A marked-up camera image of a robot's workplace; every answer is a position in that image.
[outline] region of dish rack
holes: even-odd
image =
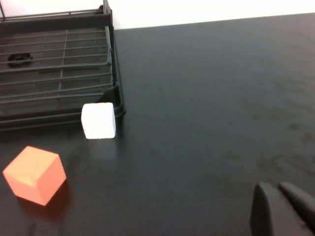
[[[0,9],[0,131],[79,122],[85,103],[126,112],[112,10],[5,17]]]

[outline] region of black table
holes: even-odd
[[[0,235],[250,235],[253,187],[315,195],[315,15],[117,31],[127,113],[114,140],[80,126],[3,133],[60,154],[47,208],[0,179]]]

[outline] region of orange cube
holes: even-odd
[[[3,174],[16,196],[43,206],[66,179],[59,155],[34,147],[26,147]]]

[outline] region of rack tray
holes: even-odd
[[[106,0],[95,10],[4,16],[0,35],[0,131],[79,122],[91,102],[125,113]]]

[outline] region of small black object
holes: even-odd
[[[30,53],[16,53],[8,57],[10,67],[20,67],[29,65],[32,62],[33,57]]]

